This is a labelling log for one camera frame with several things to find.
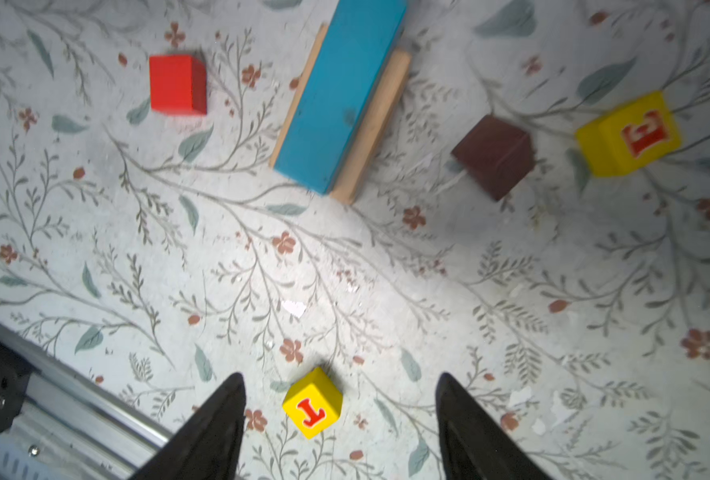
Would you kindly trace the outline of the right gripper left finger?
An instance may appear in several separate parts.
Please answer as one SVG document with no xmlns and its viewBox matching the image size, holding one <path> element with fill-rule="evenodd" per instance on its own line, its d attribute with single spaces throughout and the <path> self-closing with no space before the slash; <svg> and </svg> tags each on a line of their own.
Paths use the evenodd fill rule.
<svg viewBox="0 0 710 480">
<path fill-rule="evenodd" d="M 244 434 L 246 390 L 230 375 L 134 479 L 234 479 Z"/>
</svg>

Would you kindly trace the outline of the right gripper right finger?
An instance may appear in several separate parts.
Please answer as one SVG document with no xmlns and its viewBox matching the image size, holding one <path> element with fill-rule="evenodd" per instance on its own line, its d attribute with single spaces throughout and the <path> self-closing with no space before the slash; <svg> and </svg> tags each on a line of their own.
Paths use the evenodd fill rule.
<svg viewBox="0 0 710 480">
<path fill-rule="evenodd" d="M 448 479 L 550 479 L 451 374 L 440 376 L 435 400 Z"/>
</svg>

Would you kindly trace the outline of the yellow cube red letter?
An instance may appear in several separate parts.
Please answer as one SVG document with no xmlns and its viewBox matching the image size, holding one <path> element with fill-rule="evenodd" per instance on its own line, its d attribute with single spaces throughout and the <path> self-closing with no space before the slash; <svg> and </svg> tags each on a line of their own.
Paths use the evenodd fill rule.
<svg viewBox="0 0 710 480">
<path fill-rule="evenodd" d="M 282 408 L 300 433 L 313 439 L 338 421 L 343 401 L 333 381 L 316 367 L 290 387 Z"/>
</svg>

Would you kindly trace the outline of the dark brown house block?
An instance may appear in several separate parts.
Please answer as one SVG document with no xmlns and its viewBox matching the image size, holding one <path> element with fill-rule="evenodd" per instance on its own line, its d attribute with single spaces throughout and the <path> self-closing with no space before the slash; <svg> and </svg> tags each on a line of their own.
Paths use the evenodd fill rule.
<svg viewBox="0 0 710 480">
<path fill-rule="evenodd" d="M 493 115 L 484 116 L 451 153 L 495 202 L 535 166 L 531 135 Z"/>
</svg>

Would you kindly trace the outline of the small yellow cube block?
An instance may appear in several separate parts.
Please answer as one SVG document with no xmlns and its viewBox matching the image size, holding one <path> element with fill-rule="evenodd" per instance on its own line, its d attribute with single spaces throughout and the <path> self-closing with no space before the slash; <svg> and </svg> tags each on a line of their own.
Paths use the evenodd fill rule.
<svg viewBox="0 0 710 480">
<path fill-rule="evenodd" d="M 575 133 L 595 177 L 620 177 L 675 152 L 677 121 L 664 94 L 653 91 L 596 118 Z"/>
</svg>

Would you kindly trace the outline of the red cube block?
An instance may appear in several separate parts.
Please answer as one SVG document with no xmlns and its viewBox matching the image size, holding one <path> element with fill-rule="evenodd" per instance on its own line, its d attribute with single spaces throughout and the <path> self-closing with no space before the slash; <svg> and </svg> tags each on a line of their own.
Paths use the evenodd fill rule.
<svg viewBox="0 0 710 480">
<path fill-rule="evenodd" d="M 149 58 L 151 109 L 170 116 L 207 114 L 207 70 L 190 55 Z"/>
</svg>

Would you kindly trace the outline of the teal rectangular block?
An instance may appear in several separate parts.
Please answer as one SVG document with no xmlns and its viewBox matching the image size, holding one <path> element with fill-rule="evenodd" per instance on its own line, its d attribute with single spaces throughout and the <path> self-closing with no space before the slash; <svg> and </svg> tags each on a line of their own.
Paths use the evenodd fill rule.
<svg viewBox="0 0 710 480">
<path fill-rule="evenodd" d="M 337 3 L 310 52 L 273 154 L 274 170 L 315 193 L 331 191 L 407 9 L 405 1 Z"/>
</svg>

